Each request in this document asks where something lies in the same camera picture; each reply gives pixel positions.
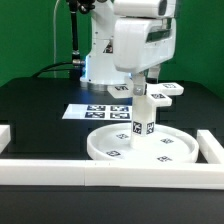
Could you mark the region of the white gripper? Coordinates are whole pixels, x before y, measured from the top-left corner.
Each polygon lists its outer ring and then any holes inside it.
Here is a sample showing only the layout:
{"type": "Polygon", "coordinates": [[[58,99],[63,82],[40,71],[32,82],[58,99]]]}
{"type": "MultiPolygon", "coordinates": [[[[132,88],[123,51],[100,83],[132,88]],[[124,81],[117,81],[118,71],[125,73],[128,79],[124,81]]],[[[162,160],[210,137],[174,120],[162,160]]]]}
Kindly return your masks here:
{"type": "Polygon", "coordinates": [[[157,84],[161,66],[171,59],[176,43],[177,0],[114,0],[113,60],[118,71],[132,75],[133,94],[146,94],[147,82],[157,84]]]}

